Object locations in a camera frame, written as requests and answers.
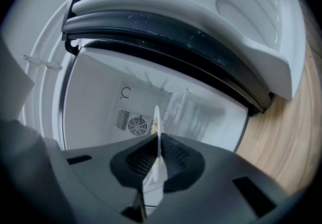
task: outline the vent slot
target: vent slot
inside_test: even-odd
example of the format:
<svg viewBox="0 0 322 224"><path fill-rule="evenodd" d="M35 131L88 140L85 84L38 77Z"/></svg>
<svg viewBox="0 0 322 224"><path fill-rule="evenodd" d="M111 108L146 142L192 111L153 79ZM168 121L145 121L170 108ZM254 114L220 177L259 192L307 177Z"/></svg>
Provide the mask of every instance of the vent slot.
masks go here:
<svg viewBox="0 0 322 224"><path fill-rule="evenodd" d="M116 127L125 131L127 121L129 120L130 112L125 110L119 110L119 114L116 120Z"/></svg>
<svg viewBox="0 0 322 224"><path fill-rule="evenodd" d="M134 135L143 135L147 131L147 124L142 116L134 117L129 121L128 128Z"/></svg>
<svg viewBox="0 0 322 224"><path fill-rule="evenodd" d="M68 164L73 165L76 163L88 161L91 158L92 157L89 155L82 155L82 156L78 156L78 157L74 157L74 158L69 158L69 159L67 159L67 162L68 162Z"/></svg>
<svg viewBox="0 0 322 224"><path fill-rule="evenodd" d="M275 208L271 200L248 177L236 178L233 183L258 217Z"/></svg>
<svg viewBox="0 0 322 224"><path fill-rule="evenodd" d="M151 120L151 124L150 124L150 127L149 127L148 134L151 134L151 132L152 132L152 125L153 125L153 120Z"/></svg>

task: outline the air vent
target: air vent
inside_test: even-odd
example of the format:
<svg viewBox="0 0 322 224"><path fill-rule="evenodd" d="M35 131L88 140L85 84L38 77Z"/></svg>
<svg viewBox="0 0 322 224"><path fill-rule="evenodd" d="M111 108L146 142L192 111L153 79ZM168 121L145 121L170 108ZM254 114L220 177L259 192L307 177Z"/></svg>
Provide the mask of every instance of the air vent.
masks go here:
<svg viewBox="0 0 322 224"><path fill-rule="evenodd" d="M143 135L147 130L147 124L142 117L134 117L129 121L129 131L134 135Z"/></svg>
<svg viewBox="0 0 322 224"><path fill-rule="evenodd" d="M258 217L275 208L275 204L248 177L233 179L233 183Z"/></svg>
<svg viewBox="0 0 322 224"><path fill-rule="evenodd" d="M129 120L130 112L125 110L119 110L119 114L116 120L116 127L125 131L127 121Z"/></svg>
<svg viewBox="0 0 322 224"><path fill-rule="evenodd" d="M151 134L151 132L152 132L152 125L153 125L153 120L151 120L151 124L150 124L150 127L149 127L149 132L148 132L148 134Z"/></svg>

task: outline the ventilation fan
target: ventilation fan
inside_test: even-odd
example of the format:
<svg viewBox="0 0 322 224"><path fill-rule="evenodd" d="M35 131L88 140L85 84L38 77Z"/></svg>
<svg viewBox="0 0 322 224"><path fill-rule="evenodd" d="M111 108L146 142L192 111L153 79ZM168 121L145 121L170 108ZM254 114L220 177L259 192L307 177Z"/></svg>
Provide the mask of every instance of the ventilation fan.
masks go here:
<svg viewBox="0 0 322 224"><path fill-rule="evenodd" d="M142 116L134 117L129 121L128 128L134 135L143 135L147 131L147 124Z"/></svg>
<svg viewBox="0 0 322 224"><path fill-rule="evenodd" d="M119 109L115 126L131 135L151 134L153 118Z"/></svg>

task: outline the black mesh grille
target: black mesh grille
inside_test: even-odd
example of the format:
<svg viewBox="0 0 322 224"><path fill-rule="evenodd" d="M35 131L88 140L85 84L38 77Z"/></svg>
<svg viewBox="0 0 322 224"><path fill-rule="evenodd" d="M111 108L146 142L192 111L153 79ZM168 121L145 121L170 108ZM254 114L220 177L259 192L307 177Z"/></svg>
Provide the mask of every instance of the black mesh grille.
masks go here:
<svg viewBox="0 0 322 224"><path fill-rule="evenodd" d="M166 159L168 178L175 176L187 167L189 154L172 143L162 140L163 158Z"/></svg>
<svg viewBox="0 0 322 224"><path fill-rule="evenodd" d="M126 157L126 164L134 173L145 178L152 168L157 155L157 139L140 147Z"/></svg>

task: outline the gray plastic surface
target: gray plastic surface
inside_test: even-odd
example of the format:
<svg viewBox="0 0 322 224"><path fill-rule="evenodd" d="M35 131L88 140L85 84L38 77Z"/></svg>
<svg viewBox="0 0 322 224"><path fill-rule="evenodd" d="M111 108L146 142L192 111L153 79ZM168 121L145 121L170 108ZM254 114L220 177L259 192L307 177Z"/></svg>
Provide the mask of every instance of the gray plastic surface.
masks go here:
<svg viewBox="0 0 322 224"><path fill-rule="evenodd" d="M1 167L14 189L53 223L75 223L42 137L17 121L0 121L0 134Z"/></svg>
<svg viewBox="0 0 322 224"><path fill-rule="evenodd" d="M192 139L171 137L199 151L206 168L188 190L164 194L147 223L248 223L256 220L257 216L232 182L243 176L252 180L273 203L286 198L270 177L240 156Z"/></svg>
<svg viewBox="0 0 322 224"><path fill-rule="evenodd" d="M133 205L137 190L121 186L110 170L110 160L116 153L137 144L147 137L150 137L150 135L109 145L63 151L62 153L66 159L90 155L91 160L77 163L70 167L95 197L104 204L109 205L116 212L122 212Z"/></svg>
<svg viewBox="0 0 322 224"><path fill-rule="evenodd" d="M115 211L106 201L102 201L91 191L91 188L83 183L83 180L67 163L55 140L47 138L45 142L53 171L72 208L77 223L106 223L107 220L114 220L114 223L121 221L127 223L126 218ZM76 150L72 151L68 157L73 157L73 155L77 156Z"/></svg>

